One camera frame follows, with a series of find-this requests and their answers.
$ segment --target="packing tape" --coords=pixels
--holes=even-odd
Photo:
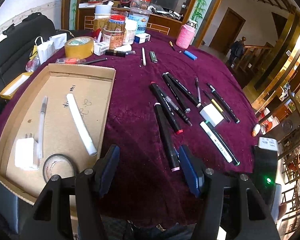
[[[60,175],[61,178],[73,177],[78,174],[78,168],[75,163],[63,154],[53,154],[45,161],[43,165],[43,178],[47,183],[53,175]]]
[[[84,59],[93,54],[94,45],[91,37],[78,37],[65,44],[66,57]]]

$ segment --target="white paper bag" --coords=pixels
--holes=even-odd
[[[61,49],[67,42],[67,34],[61,33],[58,35],[54,35],[50,37],[49,40],[54,42],[55,49]]]
[[[37,39],[41,38],[41,44],[37,45]],[[37,45],[37,51],[38,51],[38,56],[40,59],[40,64],[43,64],[46,62],[55,52],[56,49],[54,47],[54,42],[53,41],[46,41],[43,42],[43,39],[41,36],[37,37],[34,41],[34,43]]]

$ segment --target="purple tablecloth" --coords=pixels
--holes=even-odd
[[[211,83],[240,119],[239,124],[223,120],[217,126],[217,130],[241,162],[238,167],[234,167],[226,162],[199,126],[202,117],[195,106],[188,101],[191,107],[188,116],[193,127],[184,124],[177,117],[184,132],[173,135],[171,130],[175,145],[188,145],[191,152],[202,158],[209,168],[252,172],[251,146],[257,144],[258,140],[251,136],[251,131],[257,120],[240,86],[220,60],[189,47],[188,50],[198,57],[193,61],[183,53],[172,50],[168,42],[175,40],[171,37],[157,32],[149,33],[151,42],[132,45],[137,54],[125,58],[108,57],[107,61],[97,64],[117,70],[102,151],[106,152],[111,144],[116,144],[121,153],[109,193],[100,201],[100,211],[111,217],[131,220],[138,226],[161,224],[163,228],[168,228],[176,222],[183,225],[195,223],[202,203],[190,193],[182,170],[171,172],[169,169],[153,109],[156,99],[149,90],[151,81],[157,82],[173,98],[161,77],[162,73],[173,74],[194,95],[194,78],[198,76],[201,88],[209,91],[206,82]],[[142,47],[146,50],[145,67],[142,65]],[[151,50],[157,55],[157,64],[150,61]],[[48,63],[62,57],[64,49],[42,65],[17,91],[0,116],[0,135],[9,114],[29,83]],[[98,56],[92,55],[87,60],[97,58]],[[203,93],[202,101],[209,102]]]

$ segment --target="pink thermos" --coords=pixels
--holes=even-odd
[[[194,32],[197,23],[193,20],[188,20],[185,25],[181,26],[179,36],[176,41],[176,45],[182,49],[188,49],[192,38],[194,37]]]

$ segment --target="door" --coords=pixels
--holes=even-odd
[[[239,14],[228,8],[209,47],[226,55],[245,21]]]

